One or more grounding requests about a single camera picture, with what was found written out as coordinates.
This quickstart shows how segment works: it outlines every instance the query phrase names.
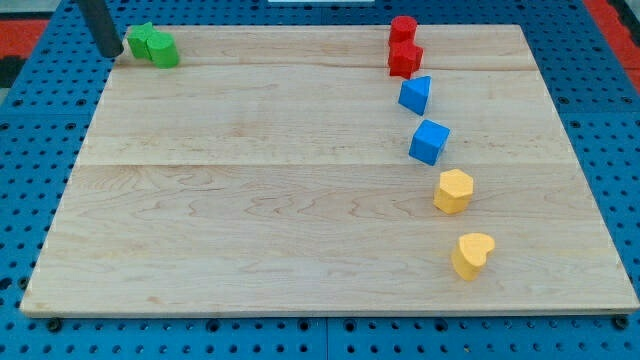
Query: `blue pegboard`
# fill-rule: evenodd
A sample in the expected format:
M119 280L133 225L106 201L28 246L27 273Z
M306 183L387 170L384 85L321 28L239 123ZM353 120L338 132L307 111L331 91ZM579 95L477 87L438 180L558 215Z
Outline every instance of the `blue pegboard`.
M640 289L640 99L578 0L110 0L130 24L520 24L624 266ZM23 287L113 61L63 0L0 108L0 358L640 358L640 316L461 319L25 318Z

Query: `yellow hexagonal block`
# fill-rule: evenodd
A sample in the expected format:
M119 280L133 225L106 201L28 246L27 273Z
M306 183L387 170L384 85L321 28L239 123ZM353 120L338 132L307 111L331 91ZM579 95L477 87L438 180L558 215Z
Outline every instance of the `yellow hexagonal block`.
M473 195L473 178L460 169L440 174L440 182L433 196L433 205L447 214L464 211Z
M487 263L487 255L496 247L496 242L487 234L465 234L458 239L451 252L451 263L461 278L475 280Z

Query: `wooden board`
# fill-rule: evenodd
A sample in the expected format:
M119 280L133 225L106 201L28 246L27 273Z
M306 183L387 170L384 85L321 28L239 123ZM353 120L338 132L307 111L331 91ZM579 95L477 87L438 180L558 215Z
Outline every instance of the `wooden board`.
M624 313L638 300L517 26L421 26L408 157L388 27L170 27L182 62L111 72L22 301L34 317ZM432 205L441 171L468 210ZM497 248L472 283L457 238Z

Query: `blue cube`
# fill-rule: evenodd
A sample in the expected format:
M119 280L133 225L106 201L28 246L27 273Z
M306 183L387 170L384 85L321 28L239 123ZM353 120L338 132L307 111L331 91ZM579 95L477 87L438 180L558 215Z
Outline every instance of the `blue cube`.
M418 115L424 115L430 92L431 76L403 81L398 103Z
M450 130L431 120L422 121L413 134L409 155L433 166L438 161Z

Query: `stacked green blocks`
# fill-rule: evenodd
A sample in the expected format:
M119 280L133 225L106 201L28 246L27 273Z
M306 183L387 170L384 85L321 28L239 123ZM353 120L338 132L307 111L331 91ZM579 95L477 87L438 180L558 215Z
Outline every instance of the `stacked green blocks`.
M157 31L150 22L133 26L127 42L133 57L151 60L158 68L172 68L180 62L173 36Z

